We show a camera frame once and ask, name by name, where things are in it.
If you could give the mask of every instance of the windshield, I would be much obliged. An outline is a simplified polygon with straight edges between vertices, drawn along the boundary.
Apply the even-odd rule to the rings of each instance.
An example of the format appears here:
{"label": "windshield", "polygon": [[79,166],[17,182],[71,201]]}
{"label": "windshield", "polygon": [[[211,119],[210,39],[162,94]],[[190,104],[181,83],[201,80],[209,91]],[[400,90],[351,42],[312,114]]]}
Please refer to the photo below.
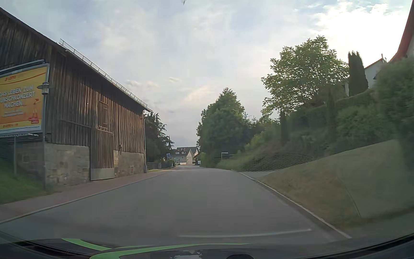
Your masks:
{"label": "windshield", "polygon": [[412,233],[414,0],[0,0],[0,244]]}

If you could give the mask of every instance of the road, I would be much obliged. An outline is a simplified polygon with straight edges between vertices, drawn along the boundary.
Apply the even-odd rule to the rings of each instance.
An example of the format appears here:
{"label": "road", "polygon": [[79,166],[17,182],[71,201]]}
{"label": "road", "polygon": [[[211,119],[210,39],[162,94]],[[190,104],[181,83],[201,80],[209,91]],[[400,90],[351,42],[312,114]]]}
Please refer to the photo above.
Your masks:
{"label": "road", "polygon": [[0,224],[0,231],[24,240],[81,238],[121,246],[337,240],[249,178],[187,165]]}

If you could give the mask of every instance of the fence post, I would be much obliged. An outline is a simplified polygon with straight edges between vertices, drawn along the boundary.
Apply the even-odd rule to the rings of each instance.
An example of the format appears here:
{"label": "fence post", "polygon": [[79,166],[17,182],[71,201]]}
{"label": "fence post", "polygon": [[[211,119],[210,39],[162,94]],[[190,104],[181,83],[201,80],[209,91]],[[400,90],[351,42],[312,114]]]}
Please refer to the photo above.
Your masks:
{"label": "fence post", "polygon": [[17,177],[17,136],[14,136],[14,176]]}

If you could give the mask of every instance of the advertisement poster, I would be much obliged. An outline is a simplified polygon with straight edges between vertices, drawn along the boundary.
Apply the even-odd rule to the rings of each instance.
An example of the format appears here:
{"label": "advertisement poster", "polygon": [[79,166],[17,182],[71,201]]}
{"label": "advertisement poster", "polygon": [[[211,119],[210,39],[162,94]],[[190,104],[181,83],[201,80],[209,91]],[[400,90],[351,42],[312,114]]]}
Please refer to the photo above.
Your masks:
{"label": "advertisement poster", "polygon": [[43,96],[37,89],[47,80],[47,66],[0,77],[0,134],[41,132]]}

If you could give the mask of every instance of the window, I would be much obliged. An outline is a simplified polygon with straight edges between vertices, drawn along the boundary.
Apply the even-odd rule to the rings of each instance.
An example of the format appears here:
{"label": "window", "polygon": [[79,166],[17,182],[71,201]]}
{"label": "window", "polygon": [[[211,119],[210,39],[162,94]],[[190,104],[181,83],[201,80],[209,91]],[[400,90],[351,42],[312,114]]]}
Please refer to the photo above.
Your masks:
{"label": "window", "polygon": [[98,128],[108,129],[108,105],[102,101],[98,103]]}

